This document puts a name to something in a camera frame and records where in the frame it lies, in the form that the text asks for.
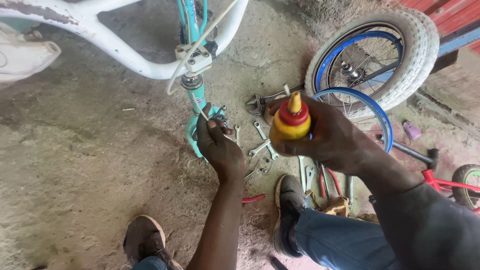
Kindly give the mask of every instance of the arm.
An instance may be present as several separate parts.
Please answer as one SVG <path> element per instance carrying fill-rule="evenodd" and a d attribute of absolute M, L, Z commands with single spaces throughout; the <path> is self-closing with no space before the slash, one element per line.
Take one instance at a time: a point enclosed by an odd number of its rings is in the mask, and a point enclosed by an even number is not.
<path fill-rule="evenodd" d="M 302 98 L 312 140 L 281 141 L 280 153 L 309 156 L 332 170 L 358 176 L 375 199 L 387 241 L 405 269 L 476 269 L 480 219 L 405 170 L 343 114 Z M 284 99 L 268 104 L 273 115 Z"/>
<path fill-rule="evenodd" d="M 207 103 L 203 109 L 205 114 L 210 106 Z M 220 185 L 187 270 L 234 270 L 237 265 L 245 163 L 240 148 L 224 137 L 231 132 L 222 122 L 198 119 L 197 145 L 217 172 Z"/>

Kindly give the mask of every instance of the shoe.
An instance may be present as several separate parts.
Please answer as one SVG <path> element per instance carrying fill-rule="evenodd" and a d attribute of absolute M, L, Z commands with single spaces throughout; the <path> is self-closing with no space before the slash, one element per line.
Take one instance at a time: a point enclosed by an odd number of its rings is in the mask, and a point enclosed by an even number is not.
<path fill-rule="evenodd" d="M 147 215 L 137 216 L 128 223 L 123 251 L 132 267 L 146 257 L 157 256 L 168 270 L 183 270 L 165 250 L 165 233 L 162 227 Z"/>
<path fill-rule="evenodd" d="M 300 258 L 302 254 L 298 252 L 296 243 L 288 237 L 289 230 L 297 224 L 306 207 L 300 181 L 293 175 L 282 176 L 276 185 L 275 202 L 278 207 L 278 220 L 273 231 L 275 251 L 284 258 Z"/>

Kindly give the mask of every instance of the oil bottle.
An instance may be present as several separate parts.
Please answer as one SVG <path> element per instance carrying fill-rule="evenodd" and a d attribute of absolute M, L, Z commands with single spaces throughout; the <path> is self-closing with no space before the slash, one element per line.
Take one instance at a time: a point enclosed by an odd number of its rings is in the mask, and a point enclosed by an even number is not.
<path fill-rule="evenodd" d="M 300 92 L 295 92 L 286 100 L 275 113 L 272 126 L 270 128 L 270 141 L 272 146 L 281 140 L 297 140 L 305 137 L 310 129 L 311 123 L 308 107 L 301 101 Z"/>

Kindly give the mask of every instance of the white handlebar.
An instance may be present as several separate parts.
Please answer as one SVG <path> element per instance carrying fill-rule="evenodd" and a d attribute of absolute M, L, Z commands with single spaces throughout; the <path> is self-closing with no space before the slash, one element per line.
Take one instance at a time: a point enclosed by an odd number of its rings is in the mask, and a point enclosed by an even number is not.
<path fill-rule="evenodd" d="M 83 0 L 78 3 L 66 3 L 61 0 L 0 0 L 0 16 L 15 17 L 54 25 L 75 33 L 118 62 L 136 73 L 148 78 L 170 79 L 180 64 L 177 60 L 168 64 L 156 64 L 147 61 L 110 29 L 101 24 L 97 14 L 110 11 L 139 0 Z M 217 55 L 231 42 L 240 25 L 248 0 L 238 0 L 224 19 L 223 31 L 218 33 Z M 183 66 L 178 75 L 187 73 Z"/>

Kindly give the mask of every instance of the blue bicycle rim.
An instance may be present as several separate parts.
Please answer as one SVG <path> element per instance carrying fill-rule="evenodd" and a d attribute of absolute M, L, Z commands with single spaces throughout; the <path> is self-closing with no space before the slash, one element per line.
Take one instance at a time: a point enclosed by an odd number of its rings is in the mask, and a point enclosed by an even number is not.
<path fill-rule="evenodd" d="M 339 44 L 335 49 L 331 50 L 331 52 L 324 58 L 323 62 L 320 64 L 318 71 L 317 71 L 317 76 L 315 78 L 315 92 L 318 93 L 320 89 L 320 81 L 322 80 L 322 74 L 324 73 L 325 68 L 329 65 L 329 63 L 332 61 L 334 57 L 336 57 L 342 50 L 344 50 L 346 47 L 352 45 L 355 42 L 358 42 L 362 39 L 366 38 L 372 38 L 372 37 L 381 37 L 381 38 L 386 38 L 395 44 L 395 47 L 398 52 L 398 63 L 400 64 L 400 61 L 402 59 L 402 52 L 403 52 L 403 46 L 401 42 L 398 42 L 398 38 L 388 32 L 385 31 L 367 31 L 363 32 L 357 35 L 354 35 L 353 37 L 350 37 L 349 39 L 343 41 L 343 43 Z"/>
<path fill-rule="evenodd" d="M 388 119 L 387 114 L 385 111 L 378 105 L 375 100 L 373 100 L 371 97 L 363 94 L 362 92 L 348 88 L 348 87 L 331 87 L 327 88 L 325 90 L 322 90 L 315 95 L 313 95 L 313 99 L 319 99 L 321 102 L 320 96 L 325 95 L 325 94 L 331 94 L 331 93 L 339 93 L 339 94 L 345 94 L 349 95 L 353 98 L 358 99 L 361 103 L 365 104 L 369 109 L 372 110 L 374 113 L 375 117 L 378 119 L 378 122 L 382 126 L 382 132 L 383 136 L 385 138 L 385 144 L 384 144 L 384 150 L 385 152 L 390 152 L 390 149 L 392 149 L 392 144 L 393 144 L 393 129 L 392 129 L 392 124 L 390 123 L 390 120 Z"/>

